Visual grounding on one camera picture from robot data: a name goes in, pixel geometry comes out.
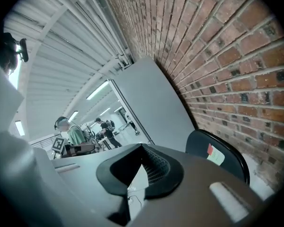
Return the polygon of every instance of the corrugated metal ceiling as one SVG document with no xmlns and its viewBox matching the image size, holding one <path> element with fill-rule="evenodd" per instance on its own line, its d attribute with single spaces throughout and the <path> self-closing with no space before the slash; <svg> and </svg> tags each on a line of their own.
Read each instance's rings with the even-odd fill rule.
<svg viewBox="0 0 284 227">
<path fill-rule="evenodd" d="M 104 65 L 114 60 L 109 50 L 118 53 L 93 18 L 90 19 L 91 15 L 84 6 L 77 0 L 70 1 L 104 42 L 99 41 L 82 19 L 78 19 L 78 15 L 70 12 L 60 0 L 20 0 L 5 20 L 6 32 L 17 40 L 27 39 L 29 61 L 21 65 L 18 84 L 26 101 L 16 115 L 27 131 L 27 140 L 53 133 L 55 120 L 65 111 L 70 117 L 74 110 L 78 110 L 76 123 L 84 123 L 117 101 L 110 86 L 92 100 L 86 100 L 105 79 L 118 73 L 120 65 L 116 63 L 106 73 L 99 73 Z M 103 19 L 92 1 L 87 1 Z M 98 79 L 73 102 L 95 75 Z M 73 108 L 68 107 L 71 102 L 75 105 Z"/>
</svg>

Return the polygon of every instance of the gray door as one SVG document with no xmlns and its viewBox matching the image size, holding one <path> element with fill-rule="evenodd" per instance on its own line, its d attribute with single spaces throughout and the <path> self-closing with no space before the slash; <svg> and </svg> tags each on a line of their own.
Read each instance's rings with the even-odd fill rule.
<svg viewBox="0 0 284 227">
<path fill-rule="evenodd" d="M 118 97 L 127 102 L 154 144 L 185 151 L 193 124 L 175 90 L 150 57 L 137 61 L 114 81 L 122 94 Z"/>
</svg>

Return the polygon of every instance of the ceiling light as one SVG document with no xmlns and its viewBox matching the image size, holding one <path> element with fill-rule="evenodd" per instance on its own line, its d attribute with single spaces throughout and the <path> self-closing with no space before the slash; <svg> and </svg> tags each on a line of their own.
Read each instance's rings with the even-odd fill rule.
<svg viewBox="0 0 284 227">
<path fill-rule="evenodd" d="M 71 117 L 68 119 L 68 122 L 72 121 L 74 119 L 74 117 L 76 117 L 76 115 L 78 114 L 78 111 L 75 111 L 72 113 Z"/>
<path fill-rule="evenodd" d="M 103 83 L 101 86 L 99 86 L 91 95 L 89 95 L 86 100 L 91 100 L 98 92 L 100 92 L 105 86 L 108 85 L 108 81 Z"/>
<path fill-rule="evenodd" d="M 20 120 L 15 121 L 15 124 L 16 124 L 17 130 L 18 130 L 18 132 L 19 132 L 19 135 L 20 135 L 20 136 L 25 135 L 21 121 L 20 121 Z"/>
<path fill-rule="evenodd" d="M 108 110 L 110 110 L 110 108 L 106 109 L 103 113 L 100 114 L 100 116 L 102 116 L 103 114 L 105 114 Z"/>
<path fill-rule="evenodd" d="M 123 108 L 123 106 L 119 107 L 118 109 L 114 110 L 114 113 Z"/>
</svg>

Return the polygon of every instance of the fluorescent light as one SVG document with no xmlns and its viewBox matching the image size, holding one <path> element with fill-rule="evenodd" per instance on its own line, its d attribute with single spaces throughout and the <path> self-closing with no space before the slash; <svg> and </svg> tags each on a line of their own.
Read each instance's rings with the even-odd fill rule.
<svg viewBox="0 0 284 227">
<path fill-rule="evenodd" d="M 114 110 L 114 113 L 123 108 L 123 106 L 119 107 L 118 109 Z"/>
<path fill-rule="evenodd" d="M 20 67 L 21 67 L 21 63 L 22 60 L 20 58 L 20 55 L 18 55 L 18 64 L 17 64 L 17 68 L 15 69 L 15 71 L 9 75 L 9 81 L 11 82 L 11 84 L 18 89 L 18 80 L 19 80 L 19 74 L 20 74 Z"/>
<path fill-rule="evenodd" d="M 103 83 L 101 86 L 99 86 L 91 95 L 86 98 L 86 100 L 91 100 L 98 92 L 100 92 L 106 85 L 108 85 L 108 81 Z"/>
<path fill-rule="evenodd" d="M 103 113 L 100 114 L 100 116 L 102 116 L 103 114 L 105 114 L 108 110 L 110 110 L 110 108 L 106 109 Z"/>
<path fill-rule="evenodd" d="M 76 117 L 76 115 L 78 114 L 78 111 L 75 111 L 72 113 L 71 117 L 68 119 L 68 122 L 72 121 L 74 119 L 74 117 Z"/>
<path fill-rule="evenodd" d="M 17 130 L 19 132 L 19 135 L 20 136 L 25 135 L 21 121 L 20 120 L 19 121 L 15 121 L 15 124 L 16 124 Z"/>
</svg>

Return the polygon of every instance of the chair backrest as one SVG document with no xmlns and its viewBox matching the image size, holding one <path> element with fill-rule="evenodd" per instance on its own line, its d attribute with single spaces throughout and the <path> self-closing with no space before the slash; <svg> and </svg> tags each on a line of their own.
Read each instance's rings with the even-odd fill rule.
<svg viewBox="0 0 284 227">
<path fill-rule="evenodd" d="M 232 145 L 208 131 L 193 131 L 187 139 L 186 153 L 207 158 L 207 149 L 209 144 L 225 155 L 225 160 L 220 166 L 246 182 L 246 184 L 249 184 L 249 169 L 242 154 Z"/>
</svg>

